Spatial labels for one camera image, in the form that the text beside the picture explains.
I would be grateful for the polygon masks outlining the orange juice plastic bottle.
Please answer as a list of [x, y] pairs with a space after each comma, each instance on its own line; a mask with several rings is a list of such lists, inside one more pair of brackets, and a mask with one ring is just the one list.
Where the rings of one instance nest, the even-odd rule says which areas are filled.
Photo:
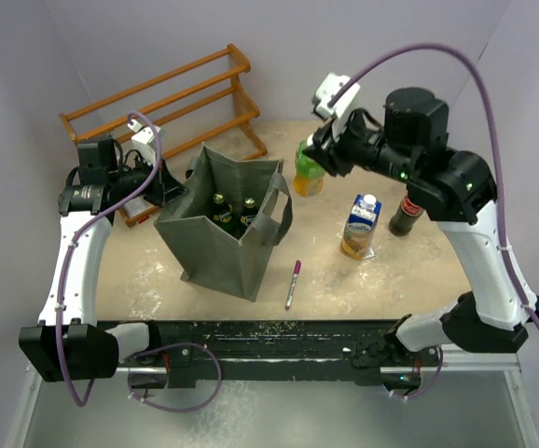
[[303, 153], [307, 142], [301, 141], [295, 155], [295, 192], [302, 197], [319, 194], [324, 186], [325, 170], [314, 160]]

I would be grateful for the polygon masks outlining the green Perrier glass bottle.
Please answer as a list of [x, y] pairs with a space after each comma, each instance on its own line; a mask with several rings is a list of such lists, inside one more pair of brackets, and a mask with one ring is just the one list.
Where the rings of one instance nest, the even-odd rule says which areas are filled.
[[237, 239], [241, 237], [239, 216], [219, 192], [213, 196], [213, 222], [231, 236]]

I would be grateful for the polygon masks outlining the green canvas tote bag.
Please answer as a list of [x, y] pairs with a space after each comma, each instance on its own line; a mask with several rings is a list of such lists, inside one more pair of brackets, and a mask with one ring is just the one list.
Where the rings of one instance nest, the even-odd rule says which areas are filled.
[[183, 269], [182, 280], [256, 299], [270, 255], [289, 231], [293, 207], [281, 160], [236, 161], [208, 146], [192, 160], [186, 195], [167, 203], [154, 226]]

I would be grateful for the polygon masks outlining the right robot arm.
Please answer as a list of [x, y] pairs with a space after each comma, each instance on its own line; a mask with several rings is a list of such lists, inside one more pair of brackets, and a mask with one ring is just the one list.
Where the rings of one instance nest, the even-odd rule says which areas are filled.
[[384, 175], [407, 187], [419, 206], [447, 236], [470, 291], [429, 315], [405, 315], [386, 333], [386, 355], [407, 365], [419, 351], [453, 343], [466, 352], [515, 353], [526, 342], [526, 325], [539, 317], [539, 296], [522, 300], [504, 260], [510, 252], [495, 229], [502, 193], [489, 165], [470, 151], [448, 146], [448, 105], [422, 88], [403, 88], [385, 100], [383, 124], [362, 108], [353, 86], [320, 87], [312, 112], [324, 121], [308, 139], [305, 155], [330, 175], [353, 167]]

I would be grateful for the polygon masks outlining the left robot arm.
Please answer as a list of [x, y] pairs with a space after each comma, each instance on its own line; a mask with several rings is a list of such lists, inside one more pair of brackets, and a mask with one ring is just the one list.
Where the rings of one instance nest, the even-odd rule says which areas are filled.
[[161, 140], [158, 126], [134, 134], [133, 162], [111, 136], [76, 146], [78, 165], [58, 198], [61, 240], [50, 291], [36, 325], [19, 336], [21, 351], [49, 383], [110, 378], [129, 356], [143, 366], [162, 357], [163, 344], [148, 324], [101, 329], [96, 316], [100, 265], [117, 209], [139, 196], [163, 206], [186, 192], [165, 165]]

